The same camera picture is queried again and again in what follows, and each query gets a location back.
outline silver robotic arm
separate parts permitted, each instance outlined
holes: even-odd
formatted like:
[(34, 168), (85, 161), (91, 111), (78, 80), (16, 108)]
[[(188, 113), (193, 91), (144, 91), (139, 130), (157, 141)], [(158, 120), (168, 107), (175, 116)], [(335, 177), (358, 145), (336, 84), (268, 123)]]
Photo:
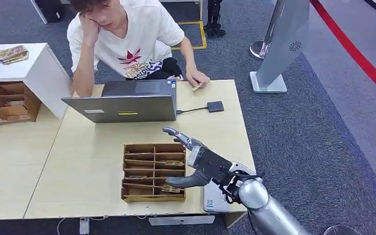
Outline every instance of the silver robotic arm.
[(264, 235), (309, 235), (302, 225), (263, 185), (263, 173), (255, 174), (241, 163), (230, 162), (209, 150), (200, 141), (172, 128), (164, 132), (175, 137), (191, 150), (187, 164), (195, 172), (187, 177), (169, 177), (166, 182), (176, 188), (205, 186), (213, 181), (226, 195), (229, 203), (243, 204), (250, 213), (254, 227)]

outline cable on floor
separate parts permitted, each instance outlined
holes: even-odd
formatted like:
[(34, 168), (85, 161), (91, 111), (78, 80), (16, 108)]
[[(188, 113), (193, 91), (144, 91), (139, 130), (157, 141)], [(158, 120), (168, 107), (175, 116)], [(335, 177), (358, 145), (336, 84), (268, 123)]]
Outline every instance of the cable on floor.
[(58, 224), (57, 224), (57, 234), (58, 234), (58, 235), (60, 235), (60, 224), (61, 224), (61, 222), (63, 222), (65, 219), (66, 219), (66, 218), (61, 219), (60, 222), (58, 222)]
[(91, 220), (94, 220), (94, 221), (101, 221), (101, 220), (105, 220), (105, 219), (107, 219), (107, 218), (109, 218), (108, 215), (104, 215), (103, 218), (101, 218), (101, 219), (95, 219), (95, 218), (91, 218), (91, 217), (90, 217), (90, 219), (91, 219)]

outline laptop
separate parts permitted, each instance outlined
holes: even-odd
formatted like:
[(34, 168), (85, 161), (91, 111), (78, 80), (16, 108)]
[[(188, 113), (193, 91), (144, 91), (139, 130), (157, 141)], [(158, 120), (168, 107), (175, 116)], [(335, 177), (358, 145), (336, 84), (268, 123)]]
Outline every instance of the laptop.
[(101, 97), (62, 98), (94, 123), (176, 120), (176, 80), (112, 81)]

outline cardboard organizer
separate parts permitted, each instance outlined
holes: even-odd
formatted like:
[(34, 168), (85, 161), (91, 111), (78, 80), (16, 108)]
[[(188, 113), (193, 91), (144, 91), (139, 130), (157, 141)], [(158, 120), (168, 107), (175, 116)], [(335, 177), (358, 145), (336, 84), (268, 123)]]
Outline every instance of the cardboard organizer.
[(169, 176), (185, 176), (182, 144), (127, 144), (123, 153), (121, 198), (125, 202), (185, 201), (183, 189), (165, 182)]
[(35, 121), (40, 105), (23, 82), (0, 82), (0, 123)]

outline person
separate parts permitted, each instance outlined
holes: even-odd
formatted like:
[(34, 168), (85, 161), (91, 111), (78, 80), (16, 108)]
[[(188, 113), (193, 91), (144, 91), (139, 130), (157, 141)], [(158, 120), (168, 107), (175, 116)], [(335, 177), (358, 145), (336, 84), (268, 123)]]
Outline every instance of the person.
[(70, 0), (79, 13), (67, 38), (73, 86), (90, 96), (99, 60), (129, 79), (178, 77), (181, 69), (171, 48), (179, 46), (186, 79), (204, 87), (210, 79), (197, 69), (191, 42), (158, 0)]

